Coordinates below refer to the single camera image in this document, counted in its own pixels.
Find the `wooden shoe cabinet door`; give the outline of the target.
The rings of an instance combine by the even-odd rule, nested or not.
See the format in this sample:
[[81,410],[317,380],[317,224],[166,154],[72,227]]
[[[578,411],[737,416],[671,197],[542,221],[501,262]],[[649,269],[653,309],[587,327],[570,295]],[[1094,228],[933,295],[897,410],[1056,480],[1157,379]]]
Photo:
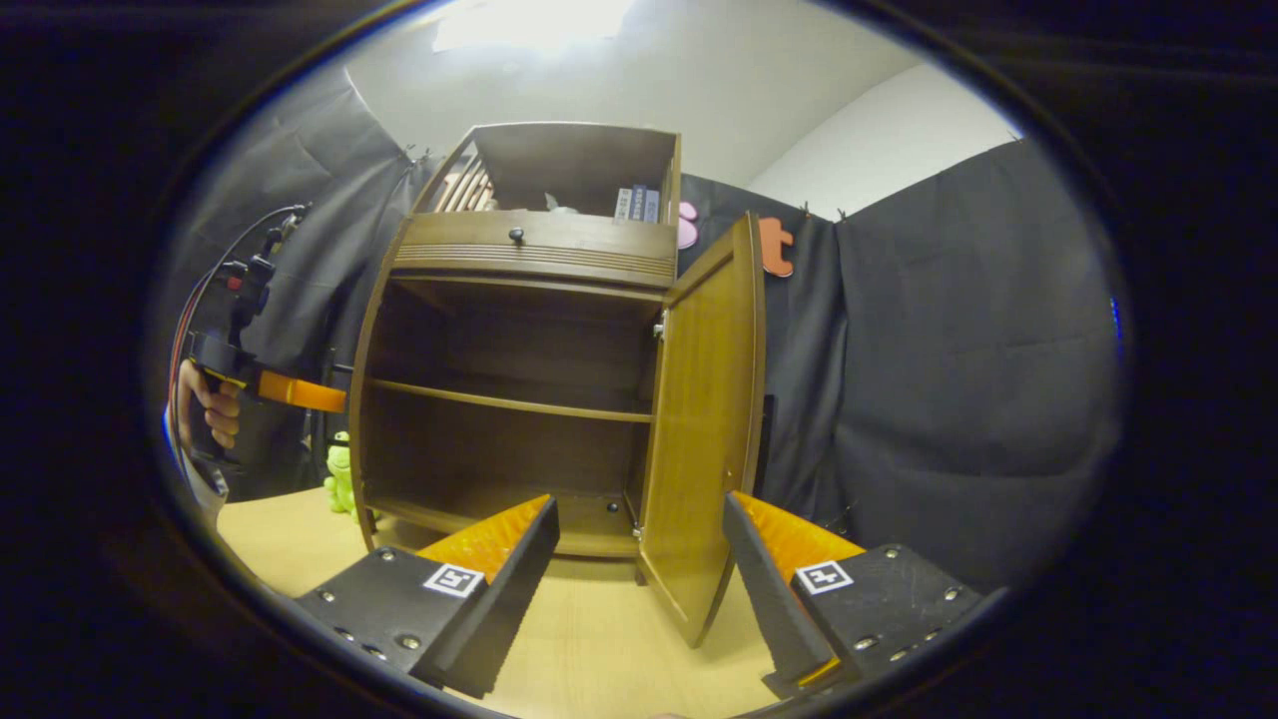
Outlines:
[[373,286],[371,286],[371,296],[368,304],[366,304],[363,322],[360,322],[359,337],[357,337],[354,373],[351,374],[350,395],[348,395],[351,490],[354,490],[357,524],[359,524],[360,536],[363,536],[366,549],[368,550],[374,550],[374,534],[377,533],[377,518],[374,518],[374,511],[371,508],[368,499],[366,499],[366,489],[368,488],[368,478],[366,478],[368,428],[366,428],[364,410],[366,400],[368,398],[368,388],[366,388],[366,386],[368,384],[371,341],[374,338],[374,328],[377,328],[377,318],[380,314],[380,305],[382,305],[383,290],[386,290],[389,275],[391,275],[394,269],[397,252],[400,252],[400,246],[403,246],[403,238],[405,238],[406,232],[409,232],[412,218],[414,218],[414,215],[409,213],[401,220],[400,223],[397,223],[395,236],[391,241],[389,241],[389,246],[386,252],[383,252],[383,255],[380,255],[380,264],[377,266],[377,273],[374,273],[374,282]]
[[732,570],[726,497],[750,490],[766,369],[759,218],[737,218],[666,292],[659,315],[638,567],[688,646],[704,642]]

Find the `wooden cabinet shelf board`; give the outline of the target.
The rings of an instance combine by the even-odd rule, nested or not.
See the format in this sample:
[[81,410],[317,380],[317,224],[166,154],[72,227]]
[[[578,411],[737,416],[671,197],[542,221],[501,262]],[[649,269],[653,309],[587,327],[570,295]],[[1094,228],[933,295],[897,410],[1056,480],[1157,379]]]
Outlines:
[[585,406],[573,406],[566,404],[538,404],[538,401],[519,400],[511,397],[498,397],[491,395],[473,395],[473,392],[456,391],[450,388],[435,388],[420,384],[410,384],[395,381],[366,381],[366,387],[377,387],[389,391],[401,392],[401,395],[417,395],[435,397],[456,404],[473,404],[478,406],[492,406],[510,409],[515,412],[542,412],[548,415],[566,415],[566,418],[584,418],[594,420],[619,420],[631,423],[651,423],[652,412],[624,412],[624,410],[594,409]]

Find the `black backdrop cloth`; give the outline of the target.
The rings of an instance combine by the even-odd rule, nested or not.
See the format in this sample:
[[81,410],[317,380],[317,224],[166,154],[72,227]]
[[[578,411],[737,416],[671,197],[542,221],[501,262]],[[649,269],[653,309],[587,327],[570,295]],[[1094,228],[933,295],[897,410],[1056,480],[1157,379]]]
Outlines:
[[[350,359],[380,254],[440,163],[412,161],[348,72],[307,82],[189,195],[157,337],[252,222],[311,204],[253,347],[305,377],[328,347]],[[1103,234],[1040,146],[918,66],[806,135],[785,184],[686,174],[682,192],[703,240],[748,211],[794,234],[794,273],[764,284],[764,499],[982,591],[1028,582],[1114,444],[1122,356]]]

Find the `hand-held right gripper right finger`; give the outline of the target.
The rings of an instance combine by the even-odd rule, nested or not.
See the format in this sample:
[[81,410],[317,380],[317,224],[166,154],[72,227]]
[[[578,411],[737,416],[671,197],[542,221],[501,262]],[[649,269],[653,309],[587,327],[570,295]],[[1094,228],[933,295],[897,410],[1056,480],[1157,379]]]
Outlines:
[[741,490],[725,496],[723,533],[782,700],[878,681],[987,609],[985,593],[916,550],[864,549]]

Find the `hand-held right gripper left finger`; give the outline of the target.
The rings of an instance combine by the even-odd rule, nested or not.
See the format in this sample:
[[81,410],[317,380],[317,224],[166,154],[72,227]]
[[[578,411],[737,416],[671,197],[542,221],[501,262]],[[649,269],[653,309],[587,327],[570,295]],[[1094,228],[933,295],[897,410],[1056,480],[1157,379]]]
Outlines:
[[535,496],[420,550],[374,547],[296,607],[382,665],[482,699],[558,540],[557,501]]

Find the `wooden double-door shoe cabinet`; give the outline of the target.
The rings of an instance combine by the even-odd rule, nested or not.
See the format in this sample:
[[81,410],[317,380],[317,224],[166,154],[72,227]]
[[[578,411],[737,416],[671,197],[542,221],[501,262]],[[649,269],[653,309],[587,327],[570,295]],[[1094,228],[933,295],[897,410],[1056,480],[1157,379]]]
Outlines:
[[[547,211],[544,193],[552,193],[579,215],[613,218],[622,186],[677,192],[679,160],[680,138],[670,132],[590,123],[473,126],[406,215]],[[668,289],[391,272],[368,378],[653,414],[653,331]],[[367,388],[366,501],[374,515],[451,533],[550,494],[558,501],[561,552],[635,554],[652,421],[515,412]]]

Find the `green frog toy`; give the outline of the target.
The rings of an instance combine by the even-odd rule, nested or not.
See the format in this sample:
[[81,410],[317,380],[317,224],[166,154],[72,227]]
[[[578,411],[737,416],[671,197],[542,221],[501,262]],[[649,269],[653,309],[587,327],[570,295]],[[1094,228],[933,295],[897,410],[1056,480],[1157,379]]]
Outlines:
[[325,450],[325,469],[327,476],[323,480],[325,494],[327,494],[328,510],[334,513],[345,513],[351,522],[360,524],[359,510],[354,496],[354,474],[351,474],[350,446],[348,446],[348,430],[337,430]]

